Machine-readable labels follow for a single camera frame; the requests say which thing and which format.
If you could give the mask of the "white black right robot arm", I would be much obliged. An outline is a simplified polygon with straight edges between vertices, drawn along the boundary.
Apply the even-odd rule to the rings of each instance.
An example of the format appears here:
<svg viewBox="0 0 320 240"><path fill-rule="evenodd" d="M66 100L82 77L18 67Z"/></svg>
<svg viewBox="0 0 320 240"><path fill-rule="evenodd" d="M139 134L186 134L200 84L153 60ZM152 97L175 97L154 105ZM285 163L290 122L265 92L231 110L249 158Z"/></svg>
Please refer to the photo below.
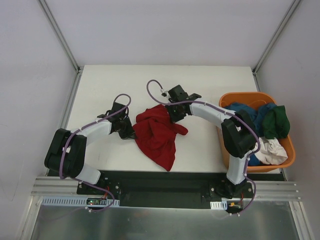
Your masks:
<svg viewBox="0 0 320 240"><path fill-rule="evenodd" d="M187 115L196 116L213 123L222 132L223 144L229 153L229 167L225 192L237 197L243 191L241 182L245 180L248 156L253 152L259 138L250 116L244 110L234 111L206 102L201 95L189 95L180 85L161 95L169 101L165 107L173 123L183 120Z"/></svg>

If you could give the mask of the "red t-shirt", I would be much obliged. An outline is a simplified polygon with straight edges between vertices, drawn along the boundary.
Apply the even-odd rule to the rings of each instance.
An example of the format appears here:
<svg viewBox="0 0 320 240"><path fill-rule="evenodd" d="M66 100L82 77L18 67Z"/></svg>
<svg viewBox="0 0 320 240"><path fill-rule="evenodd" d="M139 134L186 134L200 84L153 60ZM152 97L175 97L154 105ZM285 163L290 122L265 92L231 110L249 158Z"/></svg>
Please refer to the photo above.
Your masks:
<svg viewBox="0 0 320 240"><path fill-rule="evenodd" d="M135 121L133 130L138 148L167 172L171 171L176 159L176 136L185 136L188 129L172 123L167 109L161 104L138 114Z"/></svg>

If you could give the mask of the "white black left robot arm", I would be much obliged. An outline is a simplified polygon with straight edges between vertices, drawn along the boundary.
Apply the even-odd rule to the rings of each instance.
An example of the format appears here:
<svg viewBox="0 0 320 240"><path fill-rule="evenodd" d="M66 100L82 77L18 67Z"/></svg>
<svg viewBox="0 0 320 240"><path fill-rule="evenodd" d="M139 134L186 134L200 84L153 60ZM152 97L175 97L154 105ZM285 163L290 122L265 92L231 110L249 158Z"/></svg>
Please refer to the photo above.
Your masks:
<svg viewBox="0 0 320 240"><path fill-rule="evenodd" d="M129 108L114 102L105 114L74 131L58 129L44 159L44 165L62 178L88 183L88 188L99 195L105 191L106 176L85 163L86 148L93 142L117 133L122 140L135 139L136 134L129 118Z"/></svg>

